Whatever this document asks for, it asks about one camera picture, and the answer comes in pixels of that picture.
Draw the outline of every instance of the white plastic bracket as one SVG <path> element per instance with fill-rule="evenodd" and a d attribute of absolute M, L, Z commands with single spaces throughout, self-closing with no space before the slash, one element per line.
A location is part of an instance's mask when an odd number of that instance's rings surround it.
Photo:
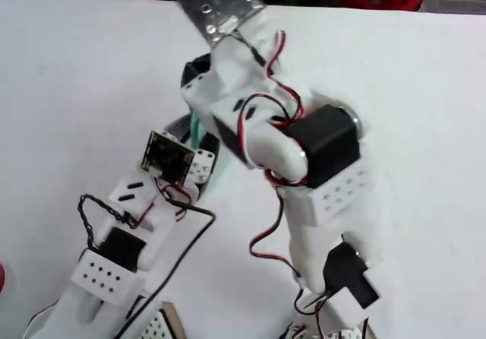
<path fill-rule="evenodd" d="M 160 311 L 158 311 L 153 320 L 142 331 L 138 339 L 175 339 L 169 327 L 166 324 L 166 320 Z"/>
<path fill-rule="evenodd" d="M 105 302 L 130 309 L 142 278 L 91 250 L 85 251 L 71 276 L 78 286 Z"/>
<path fill-rule="evenodd" d="M 205 183 L 210 177 L 214 164 L 214 153 L 207 150 L 197 149 L 187 179 L 195 183 Z"/>

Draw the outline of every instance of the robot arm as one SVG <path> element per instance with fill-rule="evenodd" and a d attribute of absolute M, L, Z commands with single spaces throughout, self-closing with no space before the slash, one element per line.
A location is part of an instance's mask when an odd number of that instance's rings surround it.
<path fill-rule="evenodd" d="M 390 291 L 376 263 L 378 227 L 367 206 L 373 173 L 357 112 L 277 67 L 285 33 L 271 28 L 263 8 L 215 19 L 195 14 L 199 0 L 179 1 L 213 47 L 210 70 L 185 84 L 182 96 L 206 130 L 248 169 L 265 170 L 277 188 L 297 281 L 327 298 L 320 311 L 324 331 L 354 328 Z M 220 14 L 217 1 L 206 1 Z M 219 26 L 209 33 L 214 21 Z M 305 315 L 302 322 L 318 332 Z"/>

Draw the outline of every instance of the white plastic part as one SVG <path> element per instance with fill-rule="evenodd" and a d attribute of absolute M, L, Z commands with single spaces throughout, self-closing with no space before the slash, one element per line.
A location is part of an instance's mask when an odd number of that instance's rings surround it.
<path fill-rule="evenodd" d="M 166 323 L 166 319 L 158 311 L 153 320 L 142 331 L 138 339 L 175 339 Z"/>
<path fill-rule="evenodd" d="M 49 307 L 48 309 L 45 309 L 44 311 L 37 314 L 34 318 L 32 318 L 32 321 L 25 329 L 22 339 L 31 339 L 31 337 L 35 333 L 37 333 L 41 329 L 41 327 L 44 326 L 44 324 L 47 322 L 47 319 L 49 318 L 49 314 L 53 309 L 54 306 Z"/>
<path fill-rule="evenodd" d="M 234 96 L 225 97 L 212 106 L 213 116 L 237 135 L 240 113 L 237 105 L 256 92 L 257 89 L 249 87 L 238 91 Z M 287 104 L 289 109 L 295 107 L 295 102 L 289 97 L 286 99 L 281 97 L 280 100 L 284 105 Z M 268 119 L 274 115 L 281 116 L 282 110 L 275 103 L 264 98 L 252 100 L 245 110 L 251 108 L 254 112 L 251 118 L 245 120 L 245 135 L 248 154 L 253 163 L 270 168 L 290 181 L 304 178 L 308 165 L 301 147 L 268 122 Z"/>
<path fill-rule="evenodd" d="M 129 309 L 143 280 L 91 250 L 85 251 L 71 281 L 106 303 Z"/>
<path fill-rule="evenodd" d="M 213 164 L 214 153 L 203 149 L 197 149 L 186 181 L 191 180 L 195 183 L 205 183 L 210 177 Z"/>
<path fill-rule="evenodd" d="M 121 179 L 109 196 L 109 200 L 117 208 L 129 212 L 138 220 L 147 211 L 157 194 L 152 176 L 138 169 Z"/>
<path fill-rule="evenodd" d="M 93 295 L 71 283 L 51 310 L 49 319 L 31 339 L 106 339 L 114 337 L 128 310 L 109 302 L 93 306 Z M 90 310 L 89 315 L 81 315 Z"/>

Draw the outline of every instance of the perforated bracket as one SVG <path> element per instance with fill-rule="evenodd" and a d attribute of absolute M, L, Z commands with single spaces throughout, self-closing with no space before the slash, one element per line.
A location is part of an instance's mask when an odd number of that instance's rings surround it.
<path fill-rule="evenodd" d="M 327 216 L 339 213 L 363 193 L 370 182 L 368 177 L 365 160 L 355 161 L 309 194 L 314 210 Z"/>
<path fill-rule="evenodd" d="M 176 339 L 172 336 L 171 331 L 166 323 L 162 313 L 158 311 L 152 321 L 142 331 L 138 339 Z"/>
<path fill-rule="evenodd" d="M 130 309 L 143 284 L 135 273 L 91 250 L 83 254 L 71 281 L 103 301 L 125 309 Z"/>
<path fill-rule="evenodd" d="M 205 183 L 210 177 L 214 164 L 214 153 L 198 149 L 189 169 L 188 179 L 196 183 Z"/>

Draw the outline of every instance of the black wire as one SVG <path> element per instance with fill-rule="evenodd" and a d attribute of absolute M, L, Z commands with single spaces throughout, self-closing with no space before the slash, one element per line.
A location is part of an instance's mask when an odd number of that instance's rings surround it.
<path fill-rule="evenodd" d="M 366 331 L 368 330 L 368 319 L 369 318 L 366 318 L 366 320 L 364 320 L 363 322 L 363 333 L 361 339 L 366 339 Z"/>
<path fill-rule="evenodd" d="M 178 207 L 178 208 L 184 208 L 185 210 L 191 210 L 195 212 L 199 212 L 201 214 L 205 214 L 208 216 L 211 216 L 211 220 L 209 223 L 207 223 L 199 233 L 191 240 L 189 245 L 184 249 L 182 254 L 179 256 L 177 261 L 175 262 L 174 266 L 172 267 L 171 271 L 167 275 L 166 279 L 160 284 L 160 286 L 157 287 L 155 291 L 153 291 L 152 295 L 142 304 L 142 306 L 131 316 L 127 322 L 125 322 L 125 325 L 120 329 L 120 331 L 117 333 L 117 335 L 113 339 L 120 339 L 122 335 L 130 328 L 130 326 L 133 325 L 135 320 L 141 315 L 141 313 L 149 306 L 149 304 L 154 301 L 156 296 L 162 291 L 162 289 L 167 285 L 167 283 L 170 281 L 172 278 L 172 275 L 174 275 L 175 271 L 177 270 L 178 266 L 181 264 L 182 260 L 184 257 L 187 255 L 187 253 L 191 250 L 192 246 L 196 243 L 196 241 L 199 240 L 199 238 L 202 237 L 202 235 L 210 228 L 211 225 L 213 225 L 214 221 L 216 221 L 216 214 L 214 214 L 210 210 L 206 210 L 205 208 L 198 208 L 196 206 L 193 206 L 191 204 L 185 204 L 184 202 L 176 201 L 171 198 L 166 198 L 168 203 Z"/>
<path fill-rule="evenodd" d="M 255 48 L 253 45 L 251 45 L 244 37 L 241 35 L 239 30 L 234 30 L 232 33 L 229 34 L 230 37 L 233 39 L 236 39 L 240 43 L 245 44 L 247 48 L 250 49 L 251 54 L 253 55 L 255 61 L 258 63 L 260 67 L 264 67 L 265 64 L 267 63 L 267 60 L 258 52 L 257 48 Z"/>
<path fill-rule="evenodd" d="M 87 245 L 89 249 L 96 251 L 96 246 L 94 244 L 93 226 L 90 224 L 86 214 L 84 213 L 84 202 L 86 200 L 91 200 L 95 202 L 103 210 L 112 215 L 116 220 L 128 224 L 130 228 L 134 229 L 135 227 L 137 227 L 137 221 L 130 214 L 120 214 L 117 210 L 108 206 L 106 203 L 94 197 L 93 195 L 81 195 L 79 198 L 79 203 L 77 204 L 77 210 L 79 211 L 79 215 L 81 216 L 81 219 L 83 221 L 84 229 L 86 230 L 86 234 L 88 235 Z"/>
<path fill-rule="evenodd" d="M 246 106 L 250 103 L 250 101 L 252 101 L 252 100 L 254 100 L 255 98 L 258 98 L 258 97 L 265 98 L 267 100 L 270 100 L 270 101 L 276 103 L 277 105 L 279 105 L 280 109 L 282 109 L 282 112 L 285 115 L 286 119 L 287 120 L 292 119 L 289 115 L 289 112 L 284 107 L 283 103 L 281 103 L 277 98 L 269 97 L 264 93 L 256 93 L 256 94 L 252 94 L 251 96 L 249 96 L 249 98 L 246 99 L 246 101 L 243 103 L 243 105 L 241 105 L 240 113 L 238 115 L 238 127 L 239 127 L 239 123 L 240 123 L 239 121 L 243 117 L 243 112 L 245 112 Z"/>

